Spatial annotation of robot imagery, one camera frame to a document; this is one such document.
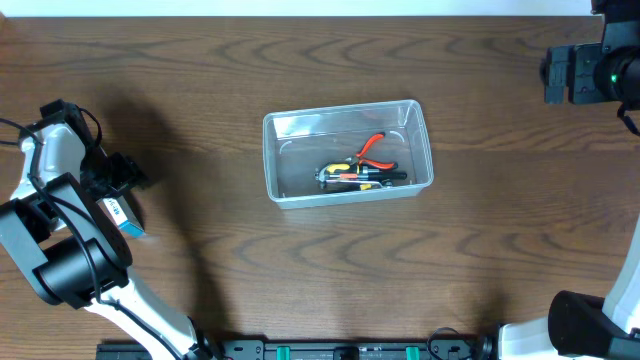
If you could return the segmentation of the blue white cardboard box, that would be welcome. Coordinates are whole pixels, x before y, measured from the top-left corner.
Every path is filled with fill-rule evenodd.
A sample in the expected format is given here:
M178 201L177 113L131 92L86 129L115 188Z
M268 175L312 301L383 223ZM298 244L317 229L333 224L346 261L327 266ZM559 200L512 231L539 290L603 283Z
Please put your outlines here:
M133 238L141 238L146 235L141 221L141 212L130 193L119 197L103 198L101 204L122 233Z

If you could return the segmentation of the small claw hammer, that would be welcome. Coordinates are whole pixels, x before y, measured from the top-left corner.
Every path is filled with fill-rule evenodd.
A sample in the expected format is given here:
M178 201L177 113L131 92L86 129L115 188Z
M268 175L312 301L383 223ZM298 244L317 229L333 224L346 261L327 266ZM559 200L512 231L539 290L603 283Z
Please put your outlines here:
M338 171L323 175L319 170L315 179L322 189L329 186L350 186L358 190L392 187L395 181L404 181L408 175L404 171L381 171L369 166L351 165L348 171Z

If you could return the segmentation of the red handled pliers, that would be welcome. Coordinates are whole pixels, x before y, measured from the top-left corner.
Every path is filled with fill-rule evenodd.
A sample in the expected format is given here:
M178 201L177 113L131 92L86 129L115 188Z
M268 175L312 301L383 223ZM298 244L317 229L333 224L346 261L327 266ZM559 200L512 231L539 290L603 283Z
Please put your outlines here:
M378 161L370 157L371 154L376 154L375 148L378 143L386 138L385 132L378 132L368 138L361 149L354 155L346 159L347 163L356 164L359 166L369 166L381 171L391 171L398 167L395 161Z

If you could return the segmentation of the stubby yellow black screwdriver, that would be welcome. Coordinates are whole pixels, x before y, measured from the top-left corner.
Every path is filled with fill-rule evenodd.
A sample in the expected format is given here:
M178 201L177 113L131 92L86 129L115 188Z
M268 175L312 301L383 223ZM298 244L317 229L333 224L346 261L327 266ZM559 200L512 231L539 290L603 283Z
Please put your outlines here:
M320 171L321 174L333 174L338 171L348 171L351 168L349 163L329 163L322 168Z

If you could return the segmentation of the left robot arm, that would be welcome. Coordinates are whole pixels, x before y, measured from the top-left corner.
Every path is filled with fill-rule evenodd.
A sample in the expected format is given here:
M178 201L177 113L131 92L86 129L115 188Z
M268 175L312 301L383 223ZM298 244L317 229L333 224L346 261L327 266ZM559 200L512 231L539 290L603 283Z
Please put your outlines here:
M97 314L154 359L220 359L194 320L164 303L135 273L121 231L99 206L146 181L128 156L107 154L92 114L62 99L20 126L17 188L1 206L1 245L50 305Z

